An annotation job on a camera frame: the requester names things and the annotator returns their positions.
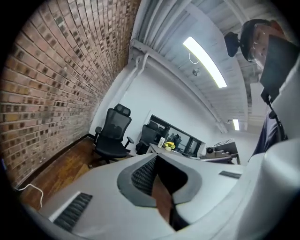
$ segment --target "cable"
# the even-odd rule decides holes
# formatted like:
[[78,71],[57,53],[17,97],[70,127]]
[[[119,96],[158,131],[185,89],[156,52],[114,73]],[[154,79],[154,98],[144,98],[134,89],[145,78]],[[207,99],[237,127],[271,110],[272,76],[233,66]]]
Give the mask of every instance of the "cable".
[[189,60],[191,61],[191,63],[193,63],[193,64],[197,64],[199,61],[197,61],[197,62],[192,62],[192,60],[191,60],[191,53],[189,53],[188,54],[188,58],[189,58]]
[[42,205],[42,200],[43,200],[44,193],[43,193],[43,191],[42,191],[41,189],[39,189],[38,187],[32,185],[31,183],[28,184],[28,185],[27,185],[26,187],[24,187],[24,188],[21,188],[21,189],[14,188],[14,189],[17,190],[17,191],[23,191],[23,190],[26,189],[28,186],[32,186],[32,187],[34,187],[35,189],[37,189],[38,191],[40,191],[40,192],[42,193],[41,200],[40,200],[40,204],[41,204],[41,208],[42,208],[42,207],[43,207],[43,205]]

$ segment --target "office chair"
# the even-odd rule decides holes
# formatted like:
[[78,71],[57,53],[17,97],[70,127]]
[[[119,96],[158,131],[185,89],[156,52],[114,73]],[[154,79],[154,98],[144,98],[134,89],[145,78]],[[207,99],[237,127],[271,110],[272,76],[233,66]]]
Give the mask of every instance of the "office chair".
[[154,143],[157,130],[158,125],[154,122],[143,125],[140,142],[135,147],[136,153],[138,155],[145,154],[148,151],[149,144]]
[[117,104],[115,108],[107,110],[105,124],[103,129],[96,127],[96,136],[94,140],[95,152],[101,156],[101,158],[92,161],[89,164],[89,168],[92,168],[92,164],[101,160],[104,160],[109,164],[109,160],[116,162],[115,158],[124,158],[127,156],[126,147],[129,143],[134,141],[127,137],[128,141],[125,146],[122,145],[124,133],[131,122],[130,109],[121,104]]

